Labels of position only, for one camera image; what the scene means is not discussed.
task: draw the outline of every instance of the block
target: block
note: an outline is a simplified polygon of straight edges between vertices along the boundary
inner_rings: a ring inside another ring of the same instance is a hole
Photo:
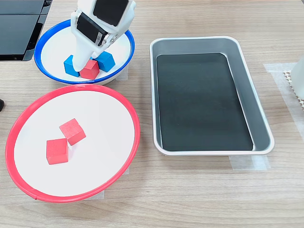
[[[85,68],[80,71],[80,76],[82,78],[94,80],[99,74],[98,63],[95,60],[89,60],[86,64]]]
[[[113,56],[106,51],[101,53],[95,60],[98,62],[99,69],[105,72],[109,72],[115,66]]]
[[[76,119],[66,122],[59,128],[71,146],[86,137],[84,130],[81,128]]]
[[[72,60],[73,60],[73,56],[70,55],[70,57],[67,58],[66,61],[64,61],[64,66],[65,66],[66,73],[68,75],[79,77],[80,73],[74,70]]]
[[[68,162],[67,139],[47,141],[47,161],[50,165]]]

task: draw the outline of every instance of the red cube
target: red cube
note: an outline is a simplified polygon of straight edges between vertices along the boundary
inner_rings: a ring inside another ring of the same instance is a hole
[[[47,141],[47,161],[50,165],[68,162],[67,139]]]
[[[80,71],[80,76],[82,78],[94,80],[94,79],[96,79],[99,72],[100,71],[99,71],[98,62],[90,59],[88,61],[88,63],[86,64],[85,68],[83,68]]]
[[[59,128],[71,146],[86,137],[84,130],[76,119],[70,120]]]

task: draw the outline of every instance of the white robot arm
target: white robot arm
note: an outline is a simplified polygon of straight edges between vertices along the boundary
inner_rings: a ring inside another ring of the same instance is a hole
[[[97,58],[129,29],[135,7],[133,0],[78,0],[71,14],[75,71],[81,71],[90,57]]]

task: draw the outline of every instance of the plate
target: plate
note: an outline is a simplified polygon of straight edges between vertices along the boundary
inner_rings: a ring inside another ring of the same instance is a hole
[[[86,138],[69,145],[69,162],[49,165],[47,140],[64,138],[59,126],[75,118]],[[91,197],[129,167],[139,146],[135,109],[120,93],[101,85],[70,85],[31,104],[13,125],[5,159],[16,185],[47,202]]]
[[[48,30],[38,41],[34,58],[37,67],[46,76],[66,84],[99,83],[114,80],[131,61],[135,42],[130,31],[126,31],[106,51],[113,55],[115,66],[109,71],[100,71],[95,80],[75,77],[65,72],[64,61],[73,55],[76,38],[71,32],[71,20],[61,22]]]

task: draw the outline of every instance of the wood grain surface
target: wood grain surface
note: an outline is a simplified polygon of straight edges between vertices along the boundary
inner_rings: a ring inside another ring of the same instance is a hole
[[[66,19],[76,1],[55,0],[43,31]],[[303,228],[304,143],[263,63],[296,62],[304,54],[300,0],[137,0],[130,27],[136,50],[128,81],[107,86],[134,105],[141,144],[130,166],[103,200],[69,204],[35,201],[11,180],[4,150],[27,106],[64,86],[33,60],[0,62],[1,228]],[[234,171],[228,157],[165,157],[152,143],[149,44],[156,38],[227,35],[243,49],[275,149],[267,171]]]

